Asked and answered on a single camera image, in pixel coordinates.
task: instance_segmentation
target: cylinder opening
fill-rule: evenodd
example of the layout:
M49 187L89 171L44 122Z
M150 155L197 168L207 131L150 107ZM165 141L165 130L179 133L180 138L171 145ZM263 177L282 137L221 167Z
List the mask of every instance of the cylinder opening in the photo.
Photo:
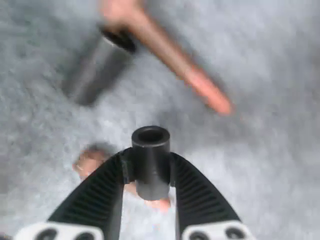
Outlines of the cylinder opening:
M134 53L136 51L136 46L134 42L130 39L129 34L125 31L111 32L105 27L100 27L101 34L110 42L115 44L121 49L127 52Z
M163 132L156 129L146 129L138 134L138 139L147 144L160 142L163 138Z

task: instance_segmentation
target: ridged rubber grip pad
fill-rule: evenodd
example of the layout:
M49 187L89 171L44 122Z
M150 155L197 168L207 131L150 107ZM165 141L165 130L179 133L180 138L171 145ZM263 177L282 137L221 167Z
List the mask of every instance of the ridged rubber grip pad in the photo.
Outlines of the ridged rubber grip pad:
M177 202L177 239L191 225L240 220L226 199L195 166L183 157L171 154Z
M122 166L116 154L84 180L48 221L97 227L105 239L118 240L123 190Z

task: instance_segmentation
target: black cylinder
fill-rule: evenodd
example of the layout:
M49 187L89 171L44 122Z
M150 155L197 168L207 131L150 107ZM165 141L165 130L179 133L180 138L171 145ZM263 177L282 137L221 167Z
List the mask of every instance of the black cylinder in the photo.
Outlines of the black cylinder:
M135 51L135 44L126 32L114 34L100 28L94 43L62 83L63 93L79 105L93 105L104 90L113 86Z
M132 134L136 191L148 201L168 197L170 134L159 126L145 126Z

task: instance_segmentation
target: copper rod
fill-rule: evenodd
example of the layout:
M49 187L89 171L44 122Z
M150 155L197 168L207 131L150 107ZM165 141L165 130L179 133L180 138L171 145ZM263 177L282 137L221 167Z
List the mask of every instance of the copper rod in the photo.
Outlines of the copper rod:
M140 2L103 0L102 13L113 28L127 28L172 72L191 85L208 106L220 114L230 114L232 105L227 96L145 12Z

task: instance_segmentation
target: black screw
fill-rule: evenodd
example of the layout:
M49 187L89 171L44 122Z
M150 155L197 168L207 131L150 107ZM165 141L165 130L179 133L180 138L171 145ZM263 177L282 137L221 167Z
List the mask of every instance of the black screw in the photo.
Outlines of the black screw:
M57 231L53 228L48 228L38 234L36 240L54 240L57 235Z
M75 240L95 240L95 237L91 233L84 232L77 236Z
M229 227L225 231L225 234L228 237L228 239L244 239L245 238L244 232L235 227Z
M209 238L203 232L195 231L190 235L189 240L209 240Z

